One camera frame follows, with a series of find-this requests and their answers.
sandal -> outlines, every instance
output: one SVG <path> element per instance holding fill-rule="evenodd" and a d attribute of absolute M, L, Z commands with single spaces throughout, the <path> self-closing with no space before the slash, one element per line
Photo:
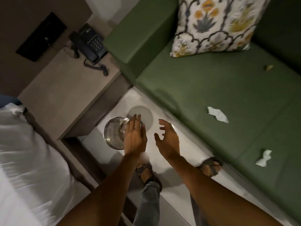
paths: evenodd
<path fill-rule="evenodd" d="M 141 178 L 141 175 L 143 173 L 143 171 L 145 171 L 146 169 L 149 169 L 151 174 L 153 175 L 151 178 L 147 179 L 147 181 L 144 183 L 144 187 L 146 186 L 147 183 L 149 182 L 156 182 L 159 184 L 160 186 L 160 192 L 162 191 L 162 184 L 161 182 L 159 181 L 159 179 L 157 179 L 155 177 L 155 175 L 153 174 L 153 170 L 152 170 L 152 166 L 150 163 L 147 163 L 147 164 L 142 164 L 142 167 L 139 167 L 139 168 L 135 168 L 136 172 L 137 172 L 137 175 L 139 176 L 139 178 Z"/>
<path fill-rule="evenodd" d="M 201 169 L 204 165 L 209 165 L 210 166 L 211 175 L 209 176 L 209 178 L 212 178 L 213 176 L 218 175 L 218 172 L 215 170 L 214 166 L 221 166 L 222 167 L 223 163 L 221 163 L 219 160 L 217 160 L 217 158 L 211 157 L 211 158 L 208 158 L 208 159 L 204 160 L 202 162 L 202 164 L 197 166 L 196 168 Z"/>

wooden tabletop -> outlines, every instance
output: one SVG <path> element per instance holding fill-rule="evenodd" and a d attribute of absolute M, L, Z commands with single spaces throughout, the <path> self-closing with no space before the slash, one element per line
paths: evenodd
<path fill-rule="evenodd" d="M 103 35 L 110 31 L 98 19 L 89 23 L 98 32 L 103 29 Z M 109 71 L 107 77 L 85 67 L 84 60 L 83 54 L 74 59 L 61 49 L 18 97 L 53 139 L 63 138 L 120 74 L 110 54 L 100 61 Z"/>

forearm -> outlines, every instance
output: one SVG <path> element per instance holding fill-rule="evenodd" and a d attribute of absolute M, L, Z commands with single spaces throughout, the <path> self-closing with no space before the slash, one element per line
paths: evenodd
<path fill-rule="evenodd" d="M 204 175 L 183 157 L 174 155 L 168 162 L 183 179 L 202 212 L 216 225 L 281 225 L 257 206 Z"/>
<path fill-rule="evenodd" d="M 58 225 L 118 225 L 137 161 L 137 157 L 125 155 L 116 170 L 73 208 Z"/>

white wall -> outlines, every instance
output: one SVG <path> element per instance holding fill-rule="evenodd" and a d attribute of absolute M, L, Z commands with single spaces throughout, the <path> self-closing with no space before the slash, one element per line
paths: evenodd
<path fill-rule="evenodd" d="M 93 14 L 116 26 L 139 0 L 86 0 Z"/>

person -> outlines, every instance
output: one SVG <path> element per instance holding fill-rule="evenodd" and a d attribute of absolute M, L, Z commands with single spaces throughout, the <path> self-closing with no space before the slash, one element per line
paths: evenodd
<path fill-rule="evenodd" d="M 145 152 L 147 144 L 145 125 L 140 127 L 140 120 L 140 115 L 134 115 L 126 125 L 125 155 L 116 170 L 67 213 L 58 226 L 118 225 L 134 170 L 145 187 L 133 226 L 159 225 L 162 186 L 148 164 L 139 163 L 139 156 Z M 159 124 L 163 125 L 160 129 L 165 133 L 163 140 L 154 134 L 156 145 L 190 191 L 197 225 L 281 225 L 251 202 L 210 179 L 222 167 L 216 158 L 207 159 L 198 167 L 189 164 L 180 154 L 179 138 L 172 125 L 162 119 L 159 119 Z"/>

